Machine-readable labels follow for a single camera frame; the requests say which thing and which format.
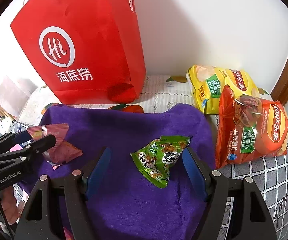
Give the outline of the orange chips bag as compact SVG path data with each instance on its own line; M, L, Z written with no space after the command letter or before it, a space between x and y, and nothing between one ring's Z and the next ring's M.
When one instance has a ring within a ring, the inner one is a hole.
M226 85L219 103L216 168L287 154L288 116L280 101L242 94Z

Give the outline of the white plastic bag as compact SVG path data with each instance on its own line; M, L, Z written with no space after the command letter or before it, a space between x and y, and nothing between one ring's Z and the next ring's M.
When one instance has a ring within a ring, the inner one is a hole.
M18 118L28 99L37 89L29 79L7 80L0 84L0 106L14 118Z

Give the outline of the purple towel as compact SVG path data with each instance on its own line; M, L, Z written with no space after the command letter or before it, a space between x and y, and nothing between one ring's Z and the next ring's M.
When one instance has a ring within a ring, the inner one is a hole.
M150 183L135 166L131 154L154 139L168 135L190 137L190 146L210 167L214 147L210 125L204 115L187 104L159 113L127 113L112 109L83 109L66 105L50 107L41 124L67 123L66 140L82 155L54 170L39 156L34 173L21 187L32 191L42 174L64 177L94 159L104 146L111 160L100 187L88 201L89 216L100 239L190 239L203 214L205 202L198 198L181 160L171 167L168 186Z

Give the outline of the pink wafer packet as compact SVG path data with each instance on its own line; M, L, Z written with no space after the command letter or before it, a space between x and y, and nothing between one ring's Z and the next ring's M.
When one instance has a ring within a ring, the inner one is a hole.
M43 153L53 170L83 155L80 149L65 140L68 130L69 125L67 123L34 126L27 129L33 140L41 139L50 134L55 136L55 146Z

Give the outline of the yellow chips bag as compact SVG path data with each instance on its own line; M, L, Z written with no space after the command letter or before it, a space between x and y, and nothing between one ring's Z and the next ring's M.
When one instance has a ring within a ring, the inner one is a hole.
M186 78L191 88L194 105L204 114L218 114L224 86L228 85L236 96L247 94L259 97L252 78L243 70L195 64L188 69Z

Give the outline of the red paper shopping bag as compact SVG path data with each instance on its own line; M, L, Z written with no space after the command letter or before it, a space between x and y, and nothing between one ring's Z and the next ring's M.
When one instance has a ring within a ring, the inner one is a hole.
M10 26L62 103L139 97L146 69L133 0L29 0Z

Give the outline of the green snack packet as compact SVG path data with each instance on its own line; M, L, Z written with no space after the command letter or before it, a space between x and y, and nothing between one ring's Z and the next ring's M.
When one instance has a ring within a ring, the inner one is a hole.
M190 140L182 135L161 136L130 156L140 173L163 189L168 185L169 169L176 164Z

